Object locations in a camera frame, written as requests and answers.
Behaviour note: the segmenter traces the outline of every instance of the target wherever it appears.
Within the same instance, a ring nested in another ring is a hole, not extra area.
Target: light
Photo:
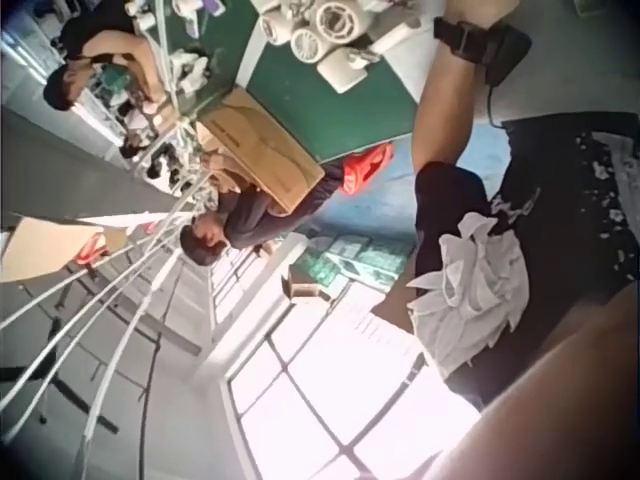
[[[71,111],[82,118],[89,125],[91,125],[99,134],[101,134],[114,145],[120,145],[122,143],[122,139],[120,137],[115,135],[111,130],[100,123],[100,121],[89,112],[87,112],[87,110],[82,105],[74,105],[71,108]]]
[[[5,40],[9,40],[10,37],[3,34],[2,51],[9,55],[19,65],[26,67],[31,76],[40,84],[45,85],[47,83],[47,73],[36,62],[32,55],[30,55],[24,48],[17,46],[15,50],[8,45]],[[120,145],[122,139],[114,134],[111,130],[105,127],[97,118],[91,115],[82,105],[76,104],[71,108],[71,111],[82,118],[88,123],[94,130],[100,135],[105,137],[114,145]]]

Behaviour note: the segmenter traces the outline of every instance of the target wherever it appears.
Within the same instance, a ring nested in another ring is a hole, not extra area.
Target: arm
[[[105,30],[89,40],[82,51],[86,57],[95,57],[104,53],[131,55],[142,69],[152,99],[154,101],[160,99],[164,87],[158,75],[151,45],[146,38],[115,30]]]
[[[276,217],[267,212],[271,197],[255,186],[244,190],[224,225],[224,236],[234,248],[245,248],[290,232],[315,211],[313,195],[307,195],[290,215]]]
[[[138,82],[138,86],[140,90],[145,94],[147,98],[150,98],[149,85],[147,84],[147,78],[144,75],[144,71],[142,70],[142,66],[131,56],[130,54],[124,55],[114,55],[113,63],[116,65],[122,65],[123,67],[127,67],[127,69],[133,75],[136,82]]]
[[[496,400],[425,480],[621,478],[636,452],[637,319],[636,283]]]
[[[448,0],[445,18],[489,28],[510,13],[519,0]],[[462,155],[473,123],[478,67],[438,45],[413,126],[411,154],[417,172],[427,163],[454,164]]]

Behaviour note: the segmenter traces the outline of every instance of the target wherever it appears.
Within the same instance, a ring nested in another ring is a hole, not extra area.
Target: sleeve
[[[234,248],[251,247],[272,240],[296,228],[308,215],[315,212],[324,200],[325,196],[314,189],[291,214],[276,217],[267,212],[271,197],[251,186],[240,194],[235,208],[227,217],[224,226],[225,237]]]
[[[416,175],[416,231],[419,238],[416,276],[442,268],[440,237],[460,235],[458,224],[468,212],[491,215],[484,184],[473,172],[431,162]]]
[[[260,241],[254,241],[254,238],[258,237],[257,227],[264,223],[261,222],[263,217],[271,216],[267,214],[270,202],[271,198],[253,185],[238,196],[224,224],[224,235],[232,247],[245,248]]]

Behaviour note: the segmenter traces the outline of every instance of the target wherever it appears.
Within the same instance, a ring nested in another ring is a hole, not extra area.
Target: green board
[[[199,47],[215,58],[214,73],[195,98],[179,98],[183,114],[206,113],[235,82],[258,14],[249,0],[225,2],[227,11],[212,17],[200,10],[201,37],[187,35],[184,21],[165,2],[167,43],[171,52]],[[157,31],[151,32],[158,40]],[[327,161],[411,132],[416,103],[381,61],[342,95],[320,76],[315,65],[298,61],[288,45],[267,45],[247,90],[318,160]]]
[[[267,45],[247,90],[319,161],[411,132],[416,103],[385,61],[338,94],[288,45]]]

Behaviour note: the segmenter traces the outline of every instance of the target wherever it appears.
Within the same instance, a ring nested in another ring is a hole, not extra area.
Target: window frame
[[[394,392],[390,395],[390,397],[385,401],[385,403],[380,407],[378,412],[365,424],[364,427],[354,436],[354,438],[348,443],[341,442],[337,435],[331,430],[331,427],[326,423],[326,421],[322,418],[322,415],[317,411],[314,405],[311,403],[309,398],[306,396],[300,385],[296,382],[293,375],[291,375],[289,371],[289,366],[295,361],[298,355],[304,350],[304,348],[308,345],[311,339],[315,336],[315,334],[320,330],[322,325],[327,321],[327,319],[331,316],[331,314],[335,311],[339,303],[348,295],[351,286],[354,283],[358,283],[356,280],[349,279],[346,286],[342,289],[340,294],[331,301],[329,307],[323,314],[322,318],[318,322],[317,325],[311,330],[311,332],[307,335],[304,341],[300,344],[300,346],[295,350],[295,352],[291,355],[291,358],[287,361],[283,359],[278,352],[271,336],[276,331],[276,329],[285,321],[287,316],[293,311],[295,308],[295,304],[290,303],[287,305],[284,312],[282,312],[277,320],[271,325],[271,327],[267,330],[267,332],[263,335],[259,342],[249,351],[248,355],[240,362],[230,373],[229,376],[226,377],[226,390],[230,399],[230,408],[232,409],[231,415],[229,416],[230,420],[235,423],[235,427],[240,435],[242,441],[242,447],[244,453],[246,454],[251,467],[255,473],[255,478],[259,480],[263,480],[262,474],[258,468],[253,452],[251,451],[249,445],[249,439],[246,436],[245,430],[242,426],[242,418],[251,410],[251,408],[260,401],[260,399],[269,391],[272,385],[276,382],[281,375],[284,375],[293,385],[293,388],[296,390],[300,399],[303,401],[305,406],[309,409],[315,420],[320,424],[325,433],[330,437],[330,439],[338,446],[338,453],[334,455],[331,459],[329,459],[324,465],[322,465],[317,471],[315,471],[311,477],[319,474],[323,469],[331,465],[332,462],[336,461],[341,456],[344,456],[349,460],[360,472],[361,476],[364,476],[367,479],[375,480],[375,477],[366,463],[361,460],[358,455],[355,453],[355,447],[382,421],[382,419],[391,411],[391,409],[396,405],[398,400],[402,397],[402,395],[407,391],[409,386],[413,383],[413,381],[417,378],[418,374],[422,371],[422,368],[426,366],[426,362],[424,359],[424,355],[418,354],[413,361],[411,367],[409,368],[409,372],[405,375],[404,379],[400,382],[400,384],[396,387]],[[269,382],[269,384],[264,388],[264,390],[249,404],[249,406],[245,409],[245,411],[240,414],[237,410],[235,401],[233,400],[233,388],[231,387],[231,383],[238,376],[238,374],[242,371],[242,369],[251,361],[254,354],[261,348],[264,344],[267,344],[271,351],[275,354],[278,363],[280,364],[280,371],[274,376],[274,378]]]

